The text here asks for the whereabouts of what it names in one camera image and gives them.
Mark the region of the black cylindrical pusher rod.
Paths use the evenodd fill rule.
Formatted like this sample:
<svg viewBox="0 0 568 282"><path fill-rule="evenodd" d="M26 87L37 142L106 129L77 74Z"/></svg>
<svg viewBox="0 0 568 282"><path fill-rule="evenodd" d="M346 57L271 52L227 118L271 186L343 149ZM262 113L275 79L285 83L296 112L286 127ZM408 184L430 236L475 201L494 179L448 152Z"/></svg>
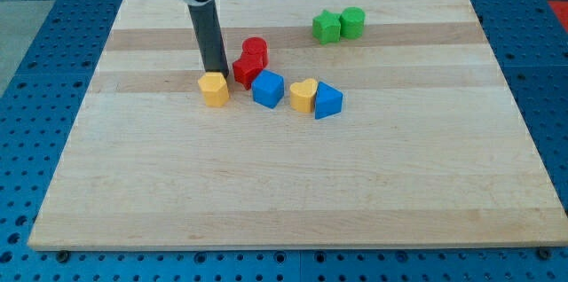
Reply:
<svg viewBox="0 0 568 282"><path fill-rule="evenodd" d="M209 0L206 3L189 4L188 10L204 70L207 73L215 72L227 77L229 67L216 2Z"/></svg>

